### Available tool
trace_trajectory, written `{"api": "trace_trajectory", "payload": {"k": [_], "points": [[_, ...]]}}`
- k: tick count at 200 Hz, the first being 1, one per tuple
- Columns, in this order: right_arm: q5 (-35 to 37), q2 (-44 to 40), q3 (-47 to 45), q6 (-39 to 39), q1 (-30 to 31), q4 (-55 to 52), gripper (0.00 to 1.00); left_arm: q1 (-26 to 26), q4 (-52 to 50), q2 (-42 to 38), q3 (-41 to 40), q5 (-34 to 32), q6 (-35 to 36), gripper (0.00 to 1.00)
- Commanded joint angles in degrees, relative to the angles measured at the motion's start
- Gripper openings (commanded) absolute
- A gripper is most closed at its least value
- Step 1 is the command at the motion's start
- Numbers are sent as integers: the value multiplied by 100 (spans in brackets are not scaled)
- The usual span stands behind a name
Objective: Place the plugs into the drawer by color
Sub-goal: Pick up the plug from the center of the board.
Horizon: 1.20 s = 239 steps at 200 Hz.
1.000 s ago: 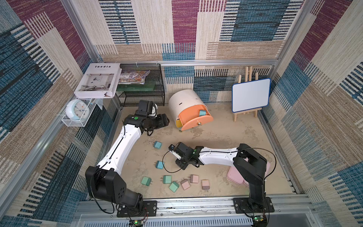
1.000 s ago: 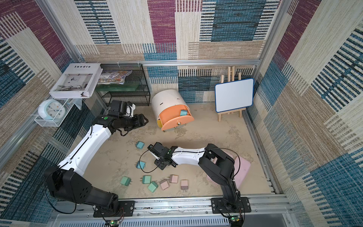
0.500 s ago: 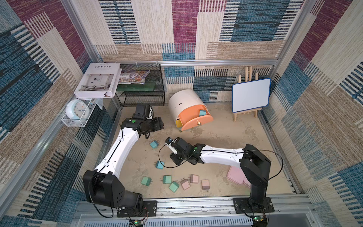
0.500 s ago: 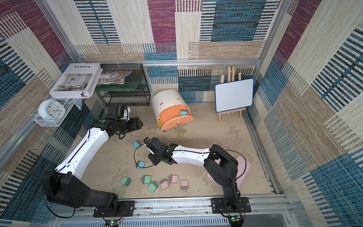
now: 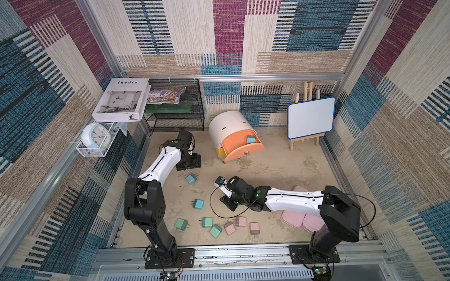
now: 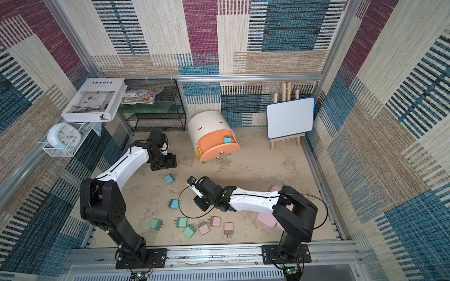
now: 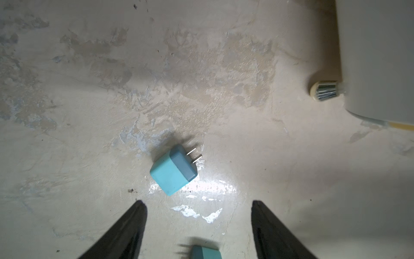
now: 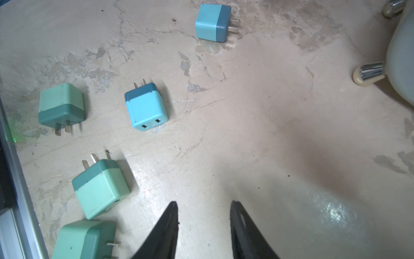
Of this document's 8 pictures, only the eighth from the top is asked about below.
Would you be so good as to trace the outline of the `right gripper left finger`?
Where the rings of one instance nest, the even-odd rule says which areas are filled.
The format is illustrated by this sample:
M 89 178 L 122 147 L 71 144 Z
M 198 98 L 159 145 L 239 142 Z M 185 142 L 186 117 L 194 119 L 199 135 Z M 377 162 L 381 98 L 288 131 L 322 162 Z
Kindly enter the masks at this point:
M 167 206 L 133 259 L 174 259 L 179 233 L 179 208 L 176 201 Z

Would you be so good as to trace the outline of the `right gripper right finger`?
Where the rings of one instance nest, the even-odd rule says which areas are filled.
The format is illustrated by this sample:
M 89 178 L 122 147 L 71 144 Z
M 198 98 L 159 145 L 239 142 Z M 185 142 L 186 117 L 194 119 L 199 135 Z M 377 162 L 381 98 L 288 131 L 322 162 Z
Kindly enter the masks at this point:
M 230 228 L 234 259 L 279 259 L 239 201 L 231 203 Z

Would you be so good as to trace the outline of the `blue plug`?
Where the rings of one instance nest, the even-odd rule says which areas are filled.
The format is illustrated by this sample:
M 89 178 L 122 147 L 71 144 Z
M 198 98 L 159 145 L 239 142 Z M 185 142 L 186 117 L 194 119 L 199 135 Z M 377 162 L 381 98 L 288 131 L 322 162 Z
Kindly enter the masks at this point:
M 229 32 L 239 33 L 240 20 L 231 18 L 231 6 L 201 4 L 195 31 L 198 39 L 225 43 Z
M 143 132 L 166 123 L 168 114 L 158 87 L 144 79 L 142 82 L 125 93 L 125 103 L 132 126 Z

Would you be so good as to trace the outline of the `white round drawer cabinet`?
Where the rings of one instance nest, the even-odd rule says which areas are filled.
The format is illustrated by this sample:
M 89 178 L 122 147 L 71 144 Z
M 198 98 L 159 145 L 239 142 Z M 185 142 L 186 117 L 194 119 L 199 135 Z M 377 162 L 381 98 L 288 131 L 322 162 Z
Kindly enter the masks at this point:
M 374 84 L 388 78 L 393 89 L 409 104 L 414 104 L 414 2 L 387 1 L 382 14 L 386 18 L 402 15 L 387 48 L 383 62 L 364 64 L 353 72 L 354 83 Z

